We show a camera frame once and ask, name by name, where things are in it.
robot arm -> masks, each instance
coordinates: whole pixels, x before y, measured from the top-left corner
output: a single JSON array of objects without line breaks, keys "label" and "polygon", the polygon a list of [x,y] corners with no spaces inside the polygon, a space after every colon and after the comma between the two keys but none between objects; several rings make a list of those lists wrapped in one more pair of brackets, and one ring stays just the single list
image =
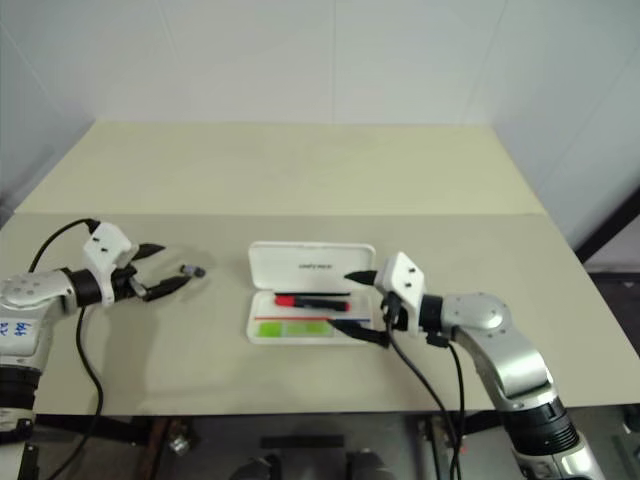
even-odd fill
[{"label": "robot arm", "polygon": [[[35,446],[25,443],[34,424],[33,404],[52,343],[53,326],[79,308],[140,297],[155,300],[185,285],[177,275],[146,288],[131,261],[164,247],[134,245],[115,226],[98,223],[84,246],[87,268],[26,273],[0,284],[0,478],[29,477]],[[4,468],[15,464],[16,469]]]},{"label": "robot arm", "polygon": [[604,480],[542,356],[514,326],[509,308],[499,298],[483,293],[426,295],[424,274],[401,252],[378,272],[354,272],[347,278],[375,285],[387,305],[401,306],[400,315],[391,319],[392,328],[414,336],[422,330],[429,343],[452,340],[469,352],[525,477]]}]

green eraser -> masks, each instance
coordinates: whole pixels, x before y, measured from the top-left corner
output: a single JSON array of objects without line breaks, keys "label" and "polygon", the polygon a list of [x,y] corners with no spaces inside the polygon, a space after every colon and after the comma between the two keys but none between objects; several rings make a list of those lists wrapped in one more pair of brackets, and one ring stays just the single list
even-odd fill
[{"label": "green eraser", "polygon": [[332,333],[332,327],[327,322],[289,322],[286,336],[292,337],[327,337]]},{"label": "green eraser", "polygon": [[264,322],[258,327],[258,337],[277,338],[282,336],[282,323]]}]

black wire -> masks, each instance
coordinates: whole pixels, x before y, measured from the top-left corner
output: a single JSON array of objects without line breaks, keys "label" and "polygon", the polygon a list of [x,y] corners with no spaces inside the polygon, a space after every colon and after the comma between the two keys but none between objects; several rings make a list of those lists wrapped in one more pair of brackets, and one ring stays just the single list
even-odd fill
[{"label": "black wire", "polygon": [[[42,258],[42,255],[47,250],[49,245],[51,245],[51,243],[56,238],[58,238],[67,230],[75,227],[76,225],[81,225],[83,223],[86,224],[87,227],[89,227],[90,231],[93,231],[93,229],[99,225],[99,222],[92,218],[80,218],[56,230],[53,234],[51,234],[51,236],[49,236],[49,238],[45,240],[45,242],[42,244],[42,246],[36,253],[35,257],[33,257],[33,261],[29,266],[29,273],[32,273],[36,269],[36,267],[38,266],[38,262]],[[76,323],[76,348],[78,350],[78,355],[80,356],[80,361],[82,362],[82,366],[84,367],[85,371],[87,372],[87,375],[89,375],[89,378],[91,378],[91,381],[96,387],[96,392],[98,393],[98,403],[96,405],[96,411],[93,414],[91,422],[89,423],[89,427],[84,433],[84,436],[82,437],[78,445],[76,445],[76,448],[71,452],[71,455],[67,457],[67,459],[62,463],[62,465],[60,465],[47,478],[47,480],[53,480],[57,478],[58,475],[60,475],[69,465],[71,465],[71,463],[80,454],[80,452],[82,451],[82,447],[84,447],[84,445],[87,443],[87,441],[93,434],[93,430],[95,429],[96,424],[98,423],[98,419],[100,418],[100,414],[102,413],[102,405],[104,404],[104,391],[102,389],[102,385],[100,384],[100,380],[98,380],[98,377],[96,376],[96,374],[93,372],[93,369],[89,364],[89,360],[87,359],[87,355],[84,352],[84,348],[82,347],[82,323],[84,321],[84,313],[85,313],[85,308],[82,307],[80,309],[80,314],[78,315],[78,322]]]},{"label": "black wire", "polygon": [[92,218],[80,218],[80,219],[74,220],[73,222],[66,224],[64,227],[60,227],[58,230],[56,230],[49,238],[47,238],[45,240],[45,242],[40,247],[40,250],[38,250],[38,252],[36,253],[36,256],[33,257],[33,261],[31,262],[31,265],[29,266],[29,270],[28,270],[29,273],[32,273],[36,269],[36,266],[38,265],[38,262],[40,261],[40,258],[42,257],[42,254],[49,247],[49,245],[51,245],[51,242],[53,242],[56,238],[58,238],[60,235],[62,235],[64,232],[66,232],[70,228],[75,227],[76,225],[80,225],[82,223],[85,223],[90,227],[92,224],[94,224],[94,222],[96,222],[96,221],[94,219],[92,219]]},{"label": "black wire", "polygon": [[453,347],[451,343],[449,343],[449,351],[453,356],[453,361],[456,364],[456,372],[458,374],[458,391],[460,392],[460,418],[458,418],[458,441],[455,442],[453,457],[451,458],[451,466],[449,468],[449,477],[453,478],[453,470],[454,468],[458,470],[458,480],[461,476],[460,471],[460,449],[462,448],[462,437],[464,436],[464,379],[462,378],[462,367],[460,366],[460,358],[458,357],[458,352]]},{"label": "black wire", "polygon": [[89,424],[89,427],[87,427],[82,440],[80,440],[80,443],[76,445],[76,448],[73,449],[71,455],[67,457],[64,463],[60,465],[56,469],[56,471],[53,472],[49,477],[47,477],[47,480],[53,480],[54,478],[57,478],[58,475],[60,475],[64,471],[64,469],[71,465],[71,463],[80,454],[80,452],[82,451],[82,447],[84,447],[85,443],[87,443],[87,440],[89,440],[89,438],[93,434],[93,430],[95,429],[96,424],[98,423],[98,419],[100,418],[100,414],[102,413],[102,405],[104,404],[104,391],[102,390],[102,385],[100,384],[100,380],[98,380],[96,374],[93,372],[93,369],[89,364],[89,360],[87,359],[87,356],[84,352],[84,348],[82,347],[82,322],[84,320],[84,312],[85,308],[82,307],[82,309],[80,310],[80,315],[78,315],[78,323],[76,324],[76,348],[78,349],[78,355],[80,356],[80,360],[82,361],[82,366],[84,367],[87,375],[89,375],[91,381],[96,387],[96,392],[98,393],[98,403],[96,405],[96,411],[91,418],[91,423]]},{"label": "black wire", "polygon": [[[392,322],[389,321],[389,322],[386,322],[386,323],[387,323],[387,335],[389,336],[389,343],[391,343],[391,346],[396,351],[396,353],[398,354],[400,359],[405,363],[405,365],[407,367],[409,367],[409,369],[413,372],[413,374],[416,377],[418,377],[418,380],[420,380],[420,383],[422,383],[422,385],[424,385],[424,387],[429,391],[429,393],[431,394],[431,396],[433,397],[435,402],[438,404],[438,408],[440,408],[440,412],[442,413],[442,416],[444,418],[444,421],[445,421],[445,424],[446,424],[446,427],[447,427],[447,433],[449,434],[449,438],[451,439],[451,443],[455,447],[458,444],[459,440],[458,440],[458,436],[456,435],[456,430],[453,427],[453,421],[451,420],[451,415],[449,414],[449,412],[445,408],[444,403],[442,403],[442,400],[440,400],[440,397],[435,392],[435,390],[433,389],[433,387],[431,386],[429,381],[426,379],[426,377],[422,374],[422,372],[418,369],[418,367],[416,367],[416,365],[411,361],[411,359],[409,357],[407,357],[407,355],[404,353],[404,351],[400,348],[400,345],[398,345],[398,343],[396,342],[396,339],[393,337],[393,329],[392,329],[392,325],[391,325]],[[460,472],[460,466],[458,464],[457,457],[454,456],[454,458],[455,458],[454,465],[456,466],[456,469],[457,469],[457,472],[458,472],[458,480],[460,480],[461,476],[462,476],[461,472]],[[451,470],[449,472],[449,477],[450,477],[451,480],[454,479],[453,470]]]}]

red marker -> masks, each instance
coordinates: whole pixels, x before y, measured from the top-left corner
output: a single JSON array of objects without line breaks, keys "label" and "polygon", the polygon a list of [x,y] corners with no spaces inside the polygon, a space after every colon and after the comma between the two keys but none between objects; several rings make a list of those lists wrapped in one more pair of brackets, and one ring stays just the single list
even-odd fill
[{"label": "red marker", "polygon": [[351,305],[349,302],[339,300],[324,300],[321,298],[304,298],[293,296],[277,296],[276,305],[281,307],[296,308],[327,308],[338,312],[348,312]]}]

beige tabletop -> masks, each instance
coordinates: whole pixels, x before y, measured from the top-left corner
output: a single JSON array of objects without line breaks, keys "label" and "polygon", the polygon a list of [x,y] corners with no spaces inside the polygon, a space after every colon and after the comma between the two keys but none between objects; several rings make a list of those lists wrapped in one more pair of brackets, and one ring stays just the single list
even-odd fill
[{"label": "beige tabletop", "polygon": [[[157,302],[91,311],[84,341],[104,382],[106,414],[434,409],[391,351],[249,343],[255,287],[247,249],[255,240],[370,243],[379,261],[403,250],[433,293],[502,297],[567,405],[640,401],[637,382],[612,374],[636,371],[636,353],[488,129],[100,124],[0,231],[0,274],[24,271],[48,234],[87,213],[134,241],[168,246],[140,262],[142,280],[173,274],[184,262],[208,271]],[[42,268],[80,267],[82,230],[52,245]],[[55,327],[39,412],[93,408],[74,325],[65,318]],[[398,337],[456,408],[449,353],[424,338]],[[468,408],[491,408],[464,353],[462,361]]]}]

